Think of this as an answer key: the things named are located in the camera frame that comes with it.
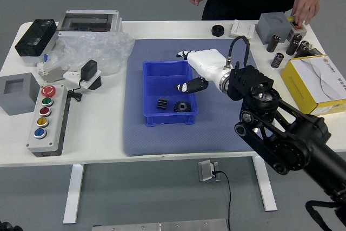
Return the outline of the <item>person's left hand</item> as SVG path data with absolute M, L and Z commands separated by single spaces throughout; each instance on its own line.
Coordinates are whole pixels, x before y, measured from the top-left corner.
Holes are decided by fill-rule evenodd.
M 294 0 L 291 15 L 300 27 L 303 22 L 308 25 L 320 10 L 320 0 Z

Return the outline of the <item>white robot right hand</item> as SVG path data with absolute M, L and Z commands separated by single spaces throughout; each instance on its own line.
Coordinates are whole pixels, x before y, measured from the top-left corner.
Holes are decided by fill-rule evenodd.
M 177 57 L 183 57 L 199 74 L 197 78 L 176 85 L 178 91 L 196 93 L 206 89 L 209 83 L 213 82 L 220 92 L 227 93 L 230 72 L 233 68 L 230 58 L 225 58 L 216 49 L 181 51 Z

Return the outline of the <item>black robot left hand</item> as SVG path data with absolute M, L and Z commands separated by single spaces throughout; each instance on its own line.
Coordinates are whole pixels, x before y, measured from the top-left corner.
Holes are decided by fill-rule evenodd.
M 1 222 L 0 231 L 23 231 L 23 229 L 20 226 L 13 226 L 9 222 Z

